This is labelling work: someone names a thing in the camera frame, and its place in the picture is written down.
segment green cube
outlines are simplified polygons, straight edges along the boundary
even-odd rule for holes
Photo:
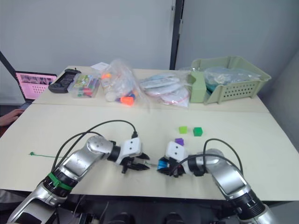
[[[194,129],[193,129],[193,134],[194,134],[194,136],[201,136],[202,135],[202,128],[201,127],[195,127]]]
[[[181,126],[178,128],[178,131],[180,134],[187,134],[188,132],[188,127],[187,126]]]

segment laptop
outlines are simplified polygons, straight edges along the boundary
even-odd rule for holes
[[[20,109],[27,109],[42,92],[48,88],[49,84],[56,79],[55,74],[39,73],[30,71],[15,71],[15,78],[19,84],[25,103]]]

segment gray wall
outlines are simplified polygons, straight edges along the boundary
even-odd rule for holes
[[[186,0],[176,68],[239,55],[273,80],[299,48],[298,0]]]
[[[264,103],[299,152],[299,50],[264,98]]]
[[[16,70],[59,74],[68,65],[125,58],[168,69],[172,0],[1,0],[0,49]],[[1,68],[0,103],[18,95]]]

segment table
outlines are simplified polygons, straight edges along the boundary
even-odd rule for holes
[[[31,105],[0,139],[0,188],[32,191],[50,172],[52,158],[28,155],[55,155],[70,136],[105,120],[126,119],[132,122],[143,142],[143,150],[157,163],[168,141],[182,137],[190,153],[202,150],[209,138],[220,138],[238,152],[244,175],[261,200],[299,200],[299,155],[286,134],[268,112],[229,112],[170,110],[81,105]],[[185,135],[179,126],[188,126]],[[202,137],[194,137],[191,128],[201,126]],[[131,127],[109,124],[96,129],[118,144],[129,139]],[[83,146],[84,138],[76,149]],[[237,164],[234,154],[224,145],[211,142]],[[221,199],[210,175],[184,175],[171,178],[153,167],[121,174],[121,167],[101,161],[74,188],[73,194],[109,196],[153,196],[195,199]]]
[[[67,68],[81,71],[82,73],[92,73],[93,69],[86,66],[68,66]],[[145,70],[145,69],[134,69],[135,76],[138,79],[150,77],[152,75],[165,72],[168,70]],[[34,104],[55,104],[55,105],[83,105],[83,106],[105,106],[105,107],[117,107],[123,108],[124,105],[117,102],[107,102],[103,97],[104,93],[102,88],[99,88],[95,98],[80,99],[73,98],[70,94],[59,94],[50,92],[48,89],[45,90],[42,95],[35,100]],[[134,105],[138,108],[147,108],[145,104]],[[153,109],[171,109],[171,110],[180,110],[179,107],[167,106],[162,104],[157,104],[154,101],[150,101],[150,108]],[[262,103],[259,97],[251,98],[242,98],[237,100],[226,101],[221,104],[190,104],[190,110],[199,110],[199,111],[239,111],[239,112],[269,112],[265,105]]]

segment green plastic basket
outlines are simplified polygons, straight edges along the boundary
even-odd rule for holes
[[[239,68],[254,72],[261,75],[260,80],[245,81],[240,83],[232,83],[228,85],[218,85],[210,95],[207,91],[203,91],[202,82],[204,81],[203,71],[211,67],[226,67],[229,69]],[[265,83],[271,79],[267,73],[260,70],[258,67],[246,61],[240,56],[227,56],[220,58],[211,59],[197,59],[192,62],[191,65],[193,71],[191,71],[191,103],[210,104],[217,102],[218,104],[222,101],[244,98],[244,97],[255,97]]]

